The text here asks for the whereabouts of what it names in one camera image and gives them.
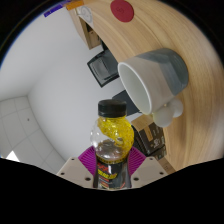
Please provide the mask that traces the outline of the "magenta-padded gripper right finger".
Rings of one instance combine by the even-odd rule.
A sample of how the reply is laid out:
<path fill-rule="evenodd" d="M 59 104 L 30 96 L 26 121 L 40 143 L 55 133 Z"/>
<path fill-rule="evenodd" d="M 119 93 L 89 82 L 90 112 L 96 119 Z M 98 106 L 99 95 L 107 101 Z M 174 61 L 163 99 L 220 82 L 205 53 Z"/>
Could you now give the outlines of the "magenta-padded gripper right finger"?
<path fill-rule="evenodd" d="M 154 157 L 146 157 L 136 148 L 129 151 L 127 165 L 132 188 L 143 187 L 167 175 Z"/>

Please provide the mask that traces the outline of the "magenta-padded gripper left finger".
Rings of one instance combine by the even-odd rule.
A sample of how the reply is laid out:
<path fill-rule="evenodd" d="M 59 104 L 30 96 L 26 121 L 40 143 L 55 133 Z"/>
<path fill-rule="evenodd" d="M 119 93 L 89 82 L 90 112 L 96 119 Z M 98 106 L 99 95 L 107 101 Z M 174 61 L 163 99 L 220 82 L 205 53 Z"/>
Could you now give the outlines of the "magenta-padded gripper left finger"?
<path fill-rule="evenodd" d="M 78 157 L 70 157 L 57 175 L 84 188 L 94 187 L 97 160 L 93 147 L 86 149 Z"/>

